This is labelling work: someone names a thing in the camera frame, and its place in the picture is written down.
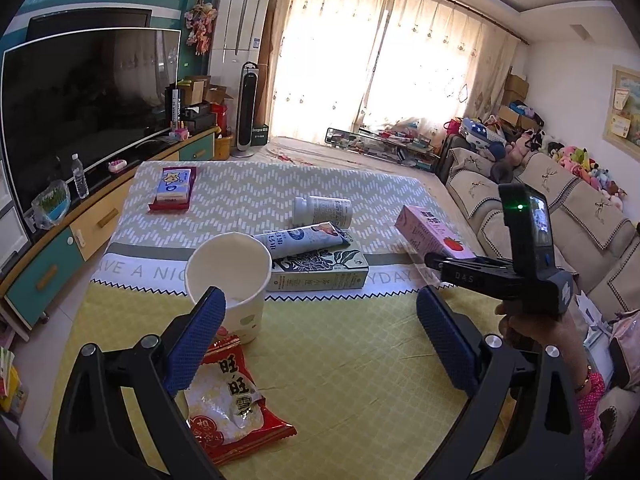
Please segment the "pink patterned sleeve forearm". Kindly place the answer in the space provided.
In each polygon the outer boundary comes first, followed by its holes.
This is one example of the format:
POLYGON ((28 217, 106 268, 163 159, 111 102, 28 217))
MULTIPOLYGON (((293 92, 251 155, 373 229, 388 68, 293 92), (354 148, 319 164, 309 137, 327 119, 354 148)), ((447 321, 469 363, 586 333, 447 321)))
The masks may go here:
POLYGON ((594 372, 590 367, 587 370, 587 377, 582 388, 576 392, 576 398, 584 436, 585 470, 586 474, 591 474, 600 464, 604 454, 604 437, 598 415, 598 404, 602 399, 605 384, 598 372, 594 372))

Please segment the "person right hand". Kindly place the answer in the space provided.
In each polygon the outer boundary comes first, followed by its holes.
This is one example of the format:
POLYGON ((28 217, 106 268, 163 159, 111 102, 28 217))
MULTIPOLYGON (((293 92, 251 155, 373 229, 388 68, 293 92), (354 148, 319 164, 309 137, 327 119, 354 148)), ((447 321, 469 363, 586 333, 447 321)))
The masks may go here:
POLYGON ((570 372, 576 396, 581 398, 590 393, 588 359, 573 318, 568 313, 559 320, 510 315, 506 310, 511 306, 510 302, 502 302, 496 307, 495 314, 501 316, 501 336, 515 348, 520 348, 525 338, 531 339, 543 349, 548 346, 557 348, 570 372))

